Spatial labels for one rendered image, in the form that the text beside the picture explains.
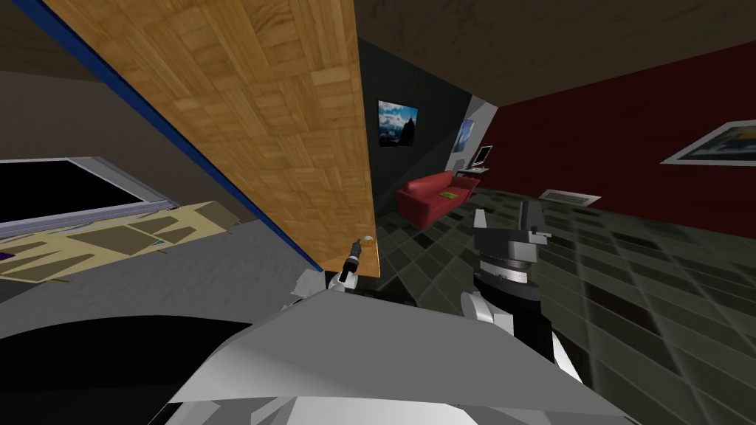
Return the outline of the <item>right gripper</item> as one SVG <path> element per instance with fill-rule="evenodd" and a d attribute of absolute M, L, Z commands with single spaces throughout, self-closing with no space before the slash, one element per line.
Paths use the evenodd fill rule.
<path fill-rule="evenodd" d="M 523 201 L 520 204 L 518 226 L 519 230 L 489 227 L 485 210 L 476 209 L 473 220 L 475 248 L 492 258 L 536 263 L 537 245 L 546 245 L 552 237 L 546 233 L 540 202 Z"/>

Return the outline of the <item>red sofa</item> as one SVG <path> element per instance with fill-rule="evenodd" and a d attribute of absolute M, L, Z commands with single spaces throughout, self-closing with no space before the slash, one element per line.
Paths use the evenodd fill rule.
<path fill-rule="evenodd" d="M 395 192 L 397 214 L 416 229 L 426 229 L 468 201 L 479 183 L 449 170 L 409 181 Z"/>

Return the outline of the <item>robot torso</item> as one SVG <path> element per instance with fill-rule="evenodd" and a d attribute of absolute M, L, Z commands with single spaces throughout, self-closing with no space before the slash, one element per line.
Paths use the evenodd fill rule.
<path fill-rule="evenodd" d="M 481 300 L 466 317 L 327 290 L 220 344 L 151 425 L 639 425 Z"/>

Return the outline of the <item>mountain sky picture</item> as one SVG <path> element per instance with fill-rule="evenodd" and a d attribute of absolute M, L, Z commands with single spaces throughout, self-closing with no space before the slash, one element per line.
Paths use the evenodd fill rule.
<path fill-rule="evenodd" d="M 413 145 L 418 110 L 410 106 L 377 101 L 378 138 L 381 148 Z"/>

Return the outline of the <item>wooden parquet door leaf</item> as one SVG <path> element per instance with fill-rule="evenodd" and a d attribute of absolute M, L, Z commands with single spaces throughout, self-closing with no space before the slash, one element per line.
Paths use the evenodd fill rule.
<path fill-rule="evenodd" d="M 11 0 L 315 268 L 377 235 L 354 0 Z"/>

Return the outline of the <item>white framed landscape picture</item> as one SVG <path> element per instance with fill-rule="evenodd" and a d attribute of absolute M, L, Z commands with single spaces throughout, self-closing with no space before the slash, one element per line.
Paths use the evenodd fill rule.
<path fill-rule="evenodd" d="M 756 167 L 756 120 L 727 122 L 661 163 Z"/>

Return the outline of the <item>grey framed dark window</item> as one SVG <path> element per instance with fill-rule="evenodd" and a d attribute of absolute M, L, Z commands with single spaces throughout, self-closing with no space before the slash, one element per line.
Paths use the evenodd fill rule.
<path fill-rule="evenodd" d="M 0 240 L 176 207 L 100 157 L 0 160 Z"/>

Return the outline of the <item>white wall vent grille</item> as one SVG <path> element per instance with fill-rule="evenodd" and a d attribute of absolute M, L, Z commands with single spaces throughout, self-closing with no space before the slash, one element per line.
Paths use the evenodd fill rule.
<path fill-rule="evenodd" d="M 600 196 L 574 193 L 563 190 L 545 190 L 538 196 L 538 199 L 553 201 L 561 204 L 568 204 L 577 207 L 588 207 L 601 198 Z"/>

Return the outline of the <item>blue wall picture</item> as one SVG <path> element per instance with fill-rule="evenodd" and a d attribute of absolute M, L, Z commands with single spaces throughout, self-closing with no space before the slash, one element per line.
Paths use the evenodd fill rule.
<path fill-rule="evenodd" d="M 453 153 L 461 153 L 464 151 L 467 141 L 472 133 L 474 124 L 474 120 L 464 120 L 462 122 L 458 130 L 458 134 L 456 134 L 456 140 L 452 150 Z"/>

